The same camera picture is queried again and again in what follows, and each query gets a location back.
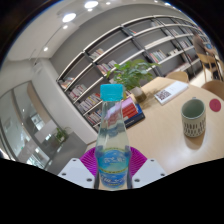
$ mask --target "bookshelf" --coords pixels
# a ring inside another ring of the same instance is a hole
[[[191,79],[202,69],[191,39],[193,30],[199,33],[204,43],[210,43],[207,35],[196,24],[180,17],[153,15],[128,21],[86,46],[68,64],[56,82],[83,118],[98,132],[100,122],[93,124],[88,116],[102,109],[102,100],[95,99],[92,105],[88,100],[88,108],[82,111],[79,108],[89,96],[100,93],[101,84],[112,83],[113,72],[116,70],[111,64],[112,61],[120,65],[137,58],[150,63],[157,61],[161,65],[160,68],[152,66],[148,69],[153,78],[165,77],[172,71],[185,71]],[[111,75],[106,78],[108,70],[111,71]],[[68,77],[73,80],[63,89],[60,84]],[[71,92],[82,84],[86,87],[85,90],[72,99]]]

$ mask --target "floor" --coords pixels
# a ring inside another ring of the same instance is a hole
[[[207,79],[207,82],[212,80],[211,79],[211,72],[208,71],[208,70],[206,70],[206,79]],[[197,86],[197,87],[201,87],[204,83],[205,83],[205,75],[204,75],[203,70],[196,75],[196,78],[193,78],[190,81],[191,85],[194,85],[194,86]]]

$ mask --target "plastic water bottle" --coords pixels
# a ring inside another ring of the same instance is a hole
[[[108,190],[119,190],[127,182],[131,156],[121,108],[123,85],[101,85],[100,98],[102,115],[95,156],[101,183]]]

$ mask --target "magenta coaster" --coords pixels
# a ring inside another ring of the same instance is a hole
[[[221,103],[219,100],[217,99],[213,99],[210,101],[209,106],[211,108],[211,110],[218,112],[221,109]]]

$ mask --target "pink mat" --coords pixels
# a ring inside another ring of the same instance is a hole
[[[135,173],[142,167],[142,165],[146,162],[147,158],[139,152],[137,149],[130,147],[131,149],[131,159],[129,162],[129,172],[130,177],[132,178]],[[92,173],[94,177],[97,174],[97,160],[94,155],[95,147],[87,151],[81,158],[80,161],[84,164],[84,166]]]

